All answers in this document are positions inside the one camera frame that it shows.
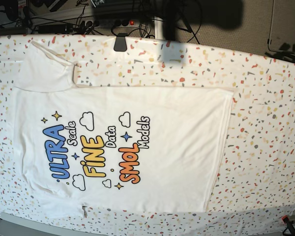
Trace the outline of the white metal stand post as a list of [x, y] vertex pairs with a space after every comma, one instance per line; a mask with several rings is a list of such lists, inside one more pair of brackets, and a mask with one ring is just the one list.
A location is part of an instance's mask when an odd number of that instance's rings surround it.
[[163, 20], [157, 16], [153, 18], [155, 39], [163, 40]]

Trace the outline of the terrazzo patterned tablecloth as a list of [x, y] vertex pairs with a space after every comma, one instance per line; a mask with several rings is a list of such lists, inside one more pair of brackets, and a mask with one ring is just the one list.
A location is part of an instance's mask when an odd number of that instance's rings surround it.
[[[0, 36], [0, 217], [54, 234], [250, 236], [279, 233], [295, 213], [295, 64], [195, 44], [99, 35]], [[77, 63], [79, 82], [98, 86], [225, 87], [235, 91], [217, 181], [206, 213], [87, 208], [86, 217], [49, 219], [16, 171], [6, 113], [30, 44]]]

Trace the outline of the red clamp bottom right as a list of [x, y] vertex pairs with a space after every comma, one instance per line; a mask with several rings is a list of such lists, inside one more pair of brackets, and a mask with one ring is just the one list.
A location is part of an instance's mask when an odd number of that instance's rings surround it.
[[286, 225], [285, 229], [282, 232], [283, 236], [295, 236], [295, 228], [293, 223], [289, 220], [288, 216], [283, 216], [282, 221]]

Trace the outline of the white printed T-shirt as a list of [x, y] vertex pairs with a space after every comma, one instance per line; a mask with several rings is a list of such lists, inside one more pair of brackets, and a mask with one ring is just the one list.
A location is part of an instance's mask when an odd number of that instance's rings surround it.
[[206, 211], [233, 92], [81, 87], [74, 69], [32, 44], [11, 94], [13, 156], [46, 214]]

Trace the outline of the black table clamp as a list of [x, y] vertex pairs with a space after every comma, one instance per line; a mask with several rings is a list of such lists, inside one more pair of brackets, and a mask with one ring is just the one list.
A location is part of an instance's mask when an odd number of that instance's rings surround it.
[[119, 33], [116, 36], [115, 44], [114, 44], [114, 51], [115, 52], [126, 52], [127, 51], [127, 43], [126, 37], [128, 36], [127, 33]]

